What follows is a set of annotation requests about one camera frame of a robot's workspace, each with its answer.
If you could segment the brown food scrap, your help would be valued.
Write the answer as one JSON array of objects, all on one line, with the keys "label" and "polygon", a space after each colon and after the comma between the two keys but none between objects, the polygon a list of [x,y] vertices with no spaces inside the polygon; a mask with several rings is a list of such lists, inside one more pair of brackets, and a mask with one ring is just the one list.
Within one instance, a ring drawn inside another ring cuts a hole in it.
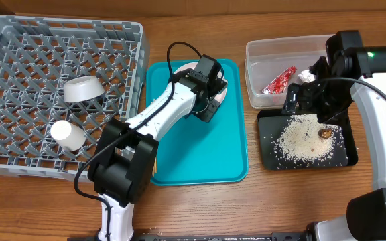
[{"label": "brown food scrap", "polygon": [[318,131],[318,136],[322,139],[329,139],[333,135],[332,129],[320,129]]}]

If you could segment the red snack wrapper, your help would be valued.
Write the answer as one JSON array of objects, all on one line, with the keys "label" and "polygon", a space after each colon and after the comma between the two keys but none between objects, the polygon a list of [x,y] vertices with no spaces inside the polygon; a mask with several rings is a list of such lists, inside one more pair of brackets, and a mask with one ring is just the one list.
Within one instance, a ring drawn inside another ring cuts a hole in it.
[{"label": "red snack wrapper", "polygon": [[263,90],[264,94],[281,94],[286,89],[291,77],[296,73],[297,68],[291,66],[284,70],[279,76],[271,81]]}]

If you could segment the grey small bowl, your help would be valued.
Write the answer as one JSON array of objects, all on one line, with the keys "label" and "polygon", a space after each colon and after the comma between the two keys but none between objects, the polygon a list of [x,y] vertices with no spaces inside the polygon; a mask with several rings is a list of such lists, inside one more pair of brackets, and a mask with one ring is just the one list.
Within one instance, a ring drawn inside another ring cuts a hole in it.
[{"label": "grey small bowl", "polygon": [[105,93],[99,79],[95,76],[82,76],[67,81],[63,87],[64,102],[82,102]]}]

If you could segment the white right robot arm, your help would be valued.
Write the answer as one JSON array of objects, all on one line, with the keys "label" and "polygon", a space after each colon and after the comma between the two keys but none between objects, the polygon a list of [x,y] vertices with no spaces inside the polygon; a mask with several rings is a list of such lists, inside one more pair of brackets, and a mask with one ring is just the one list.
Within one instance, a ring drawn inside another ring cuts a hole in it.
[{"label": "white right robot arm", "polygon": [[310,70],[314,81],[288,87],[283,113],[314,113],[325,123],[356,104],[371,153],[373,189],[352,199],[345,215],[308,225],[303,239],[386,240],[386,46],[366,47],[357,30],[339,31]]}]

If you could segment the white tissue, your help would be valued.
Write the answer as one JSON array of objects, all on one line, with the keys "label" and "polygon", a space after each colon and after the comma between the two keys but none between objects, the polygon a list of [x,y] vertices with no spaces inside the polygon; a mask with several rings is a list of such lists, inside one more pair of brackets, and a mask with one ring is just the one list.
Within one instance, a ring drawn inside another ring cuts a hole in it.
[{"label": "white tissue", "polygon": [[298,78],[302,83],[310,83],[316,80],[316,76],[309,70],[303,70],[298,74]]}]

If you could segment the white rice pile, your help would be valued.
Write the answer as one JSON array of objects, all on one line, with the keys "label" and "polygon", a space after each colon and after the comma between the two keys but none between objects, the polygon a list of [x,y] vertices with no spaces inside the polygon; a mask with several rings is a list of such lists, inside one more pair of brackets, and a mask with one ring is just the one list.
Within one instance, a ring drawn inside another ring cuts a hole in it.
[{"label": "white rice pile", "polygon": [[[332,129],[333,135],[322,139],[320,129]],[[271,139],[271,148],[278,169],[329,167],[336,163],[335,157],[346,156],[342,128],[319,123],[315,114],[289,117],[280,134]]]}]

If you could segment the white paper cup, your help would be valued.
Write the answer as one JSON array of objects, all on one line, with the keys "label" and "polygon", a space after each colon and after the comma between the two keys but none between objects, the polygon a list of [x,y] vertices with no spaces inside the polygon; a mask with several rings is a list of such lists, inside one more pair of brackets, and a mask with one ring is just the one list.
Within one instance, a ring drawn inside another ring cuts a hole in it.
[{"label": "white paper cup", "polygon": [[68,151],[78,150],[86,140],[85,132],[67,120],[56,121],[50,128],[50,134],[59,146]]}]

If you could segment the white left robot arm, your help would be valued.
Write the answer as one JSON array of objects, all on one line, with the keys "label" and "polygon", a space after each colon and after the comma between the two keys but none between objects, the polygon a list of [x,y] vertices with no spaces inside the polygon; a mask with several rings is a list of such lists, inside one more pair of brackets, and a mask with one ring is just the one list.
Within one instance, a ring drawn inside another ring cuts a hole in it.
[{"label": "white left robot arm", "polygon": [[209,122],[224,92],[221,64],[203,55],[193,68],[172,74],[162,95],[137,116],[111,119],[104,127],[88,179],[102,203],[97,240],[130,240],[133,207],[151,179],[162,137],[181,118],[194,115]]}]

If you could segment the large white plate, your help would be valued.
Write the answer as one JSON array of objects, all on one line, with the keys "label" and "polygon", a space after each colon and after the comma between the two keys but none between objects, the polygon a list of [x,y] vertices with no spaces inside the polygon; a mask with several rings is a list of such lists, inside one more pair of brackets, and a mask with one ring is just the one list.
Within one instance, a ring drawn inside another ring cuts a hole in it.
[{"label": "large white plate", "polygon": [[[194,69],[196,67],[198,62],[189,62],[187,64],[184,64],[182,65],[181,67],[179,67],[175,73],[177,74],[178,72],[181,72],[183,70],[187,70],[189,68],[191,69]],[[215,97],[214,99],[216,101],[218,101],[220,104],[222,104],[222,102],[224,101],[226,95],[227,95],[227,87],[228,87],[228,81],[226,80],[226,78],[224,77],[224,69],[222,68],[220,70],[220,72],[218,73],[218,77],[219,78],[222,78],[222,80],[224,81],[224,83],[226,84],[226,86],[223,88],[223,90],[221,90]]]}]

